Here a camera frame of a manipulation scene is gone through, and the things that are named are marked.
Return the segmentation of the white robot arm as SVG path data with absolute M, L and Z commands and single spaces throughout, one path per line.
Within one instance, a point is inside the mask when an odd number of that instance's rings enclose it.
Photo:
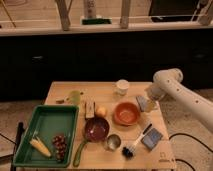
M 183 73 L 178 68 L 157 71 L 153 75 L 153 83 L 146 89 L 147 96 L 153 101 L 159 101 L 169 94 L 191 110 L 195 117 L 213 133 L 213 102 L 184 87 L 181 84 L 182 80 Z

